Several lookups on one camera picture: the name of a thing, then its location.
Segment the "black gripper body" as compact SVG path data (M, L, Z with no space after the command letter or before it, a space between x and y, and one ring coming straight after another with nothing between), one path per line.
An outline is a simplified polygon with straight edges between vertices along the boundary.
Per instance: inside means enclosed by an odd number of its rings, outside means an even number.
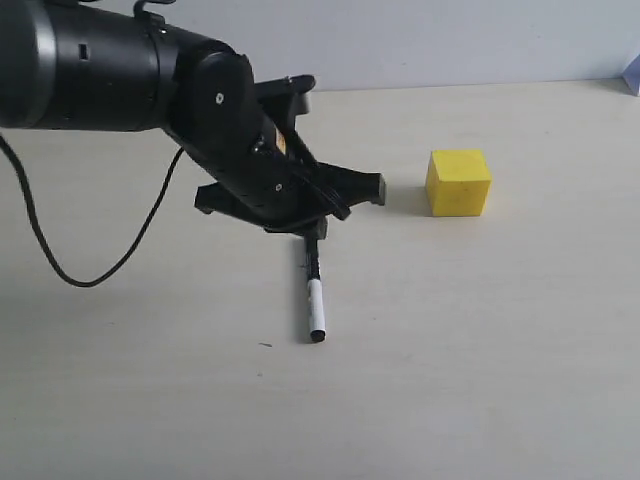
M298 233L328 215L344 220L358 204L386 201L382 174L318 162L294 131L268 117L246 153L217 160L208 172L216 182L198 188L194 206L199 211L270 233Z

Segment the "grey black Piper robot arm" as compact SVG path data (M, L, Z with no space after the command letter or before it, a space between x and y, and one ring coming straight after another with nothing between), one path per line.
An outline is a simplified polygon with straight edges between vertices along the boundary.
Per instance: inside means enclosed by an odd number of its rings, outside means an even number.
M385 201L382 175L317 161L295 129L315 80L258 82L226 43L78 1L1 5L5 128L160 129L213 178L195 205L273 233L300 234Z

